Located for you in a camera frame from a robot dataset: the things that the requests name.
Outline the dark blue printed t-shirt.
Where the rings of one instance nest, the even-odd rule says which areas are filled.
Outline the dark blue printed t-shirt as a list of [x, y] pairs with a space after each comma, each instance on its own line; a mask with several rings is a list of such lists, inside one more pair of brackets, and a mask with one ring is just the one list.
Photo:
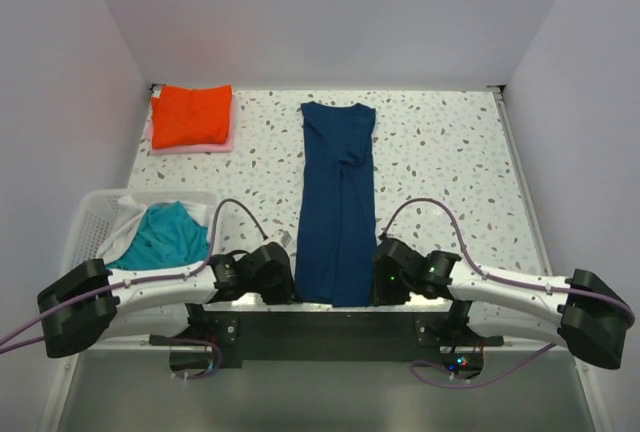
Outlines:
[[366, 307], [376, 250], [373, 131], [360, 103], [301, 105], [303, 193], [295, 285], [305, 302]]

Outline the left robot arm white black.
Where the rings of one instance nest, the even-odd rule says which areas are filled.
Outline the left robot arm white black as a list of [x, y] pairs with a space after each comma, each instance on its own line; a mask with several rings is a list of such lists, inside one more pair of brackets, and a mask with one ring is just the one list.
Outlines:
[[[253, 252], [215, 254], [204, 262], [149, 270], [109, 269], [102, 259], [87, 260], [37, 296], [46, 355], [63, 358], [83, 352], [101, 340], [135, 335], [175, 337], [194, 322], [187, 314], [169, 322], [143, 312], [174, 305], [233, 302], [247, 293], [267, 305], [298, 300], [291, 262], [274, 241]], [[167, 327], [175, 330], [168, 333]]]

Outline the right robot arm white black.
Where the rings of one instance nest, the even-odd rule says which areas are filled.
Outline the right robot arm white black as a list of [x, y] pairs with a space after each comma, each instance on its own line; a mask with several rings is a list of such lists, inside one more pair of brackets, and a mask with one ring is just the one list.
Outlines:
[[564, 347], [590, 365], [617, 370], [635, 322], [628, 304], [582, 269], [570, 277], [528, 276], [481, 267], [467, 254], [421, 255], [386, 238], [376, 249], [373, 270], [375, 306], [403, 305], [411, 295], [450, 301], [444, 316], [418, 326], [440, 346], [515, 337]]

